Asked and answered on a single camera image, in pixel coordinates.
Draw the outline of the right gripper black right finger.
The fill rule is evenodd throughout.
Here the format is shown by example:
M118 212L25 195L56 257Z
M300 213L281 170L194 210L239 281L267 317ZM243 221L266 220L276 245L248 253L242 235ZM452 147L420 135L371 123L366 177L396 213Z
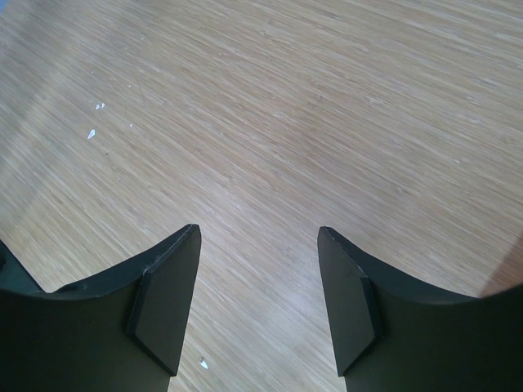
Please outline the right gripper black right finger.
M337 374L349 391L521 390L521 286L482 298L451 292L327 226L317 247Z

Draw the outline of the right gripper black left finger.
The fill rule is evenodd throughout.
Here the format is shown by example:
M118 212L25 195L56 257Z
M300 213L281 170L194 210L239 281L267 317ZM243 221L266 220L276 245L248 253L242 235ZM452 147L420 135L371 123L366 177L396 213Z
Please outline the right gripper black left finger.
M200 228L187 225L54 292L2 247L2 390L167 390L179 368L201 242Z

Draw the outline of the red plastic bin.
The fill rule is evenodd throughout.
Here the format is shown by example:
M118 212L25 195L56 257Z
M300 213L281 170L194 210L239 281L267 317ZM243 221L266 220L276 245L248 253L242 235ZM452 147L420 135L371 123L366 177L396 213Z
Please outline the red plastic bin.
M523 276L523 237L513 244L496 270L490 275L489 281L481 290L480 297L506 291L522 284Z

